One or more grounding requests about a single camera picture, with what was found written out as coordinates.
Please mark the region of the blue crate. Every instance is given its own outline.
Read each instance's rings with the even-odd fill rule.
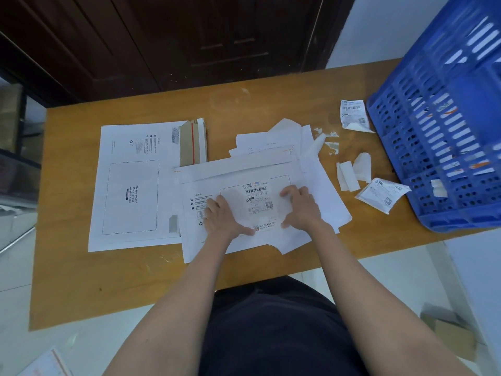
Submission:
[[[501,226],[501,0],[450,0],[367,108],[424,226]]]

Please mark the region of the person's left hand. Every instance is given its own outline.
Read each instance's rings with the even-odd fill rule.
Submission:
[[[227,234],[230,240],[233,240],[241,233],[249,236],[254,234],[252,228],[244,227],[235,221],[228,202],[222,195],[218,195],[216,200],[207,199],[207,205],[204,218],[207,234],[220,232]]]

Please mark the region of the hand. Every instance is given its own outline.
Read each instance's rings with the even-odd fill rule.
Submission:
[[[236,238],[239,234],[252,236],[254,230],[238,224],[233,217],[228,202],[222,195],[218,195],[216,200],[207,199],[208,207],[205,208],[204,226],[207,234],[221,233],[227,234],[230,240]]]
[[[307,187],[298,190],[295,185],[287,186],[280,192],[280,196],[286,195],[291,196],[292,212],[285,217],[282,228],[293,226],[298,230],[308,231],[314,224],[322,221],[318,204]]]

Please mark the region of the person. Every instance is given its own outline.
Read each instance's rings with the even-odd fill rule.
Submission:
[[[208,199],[204,246],[105,376],[474,375],[351,255],[306,187],[280,196],[292,203],[282,226],[310,235],[336,304],[288,276],[214,294],[230,242],[254,231]]]

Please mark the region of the door panel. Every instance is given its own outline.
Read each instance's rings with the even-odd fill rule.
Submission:
[[[112,0],[162,90],[301,70],[322,0]]]
[[[82,101],[159,91],[110,0],[2,0],[0,31]]]

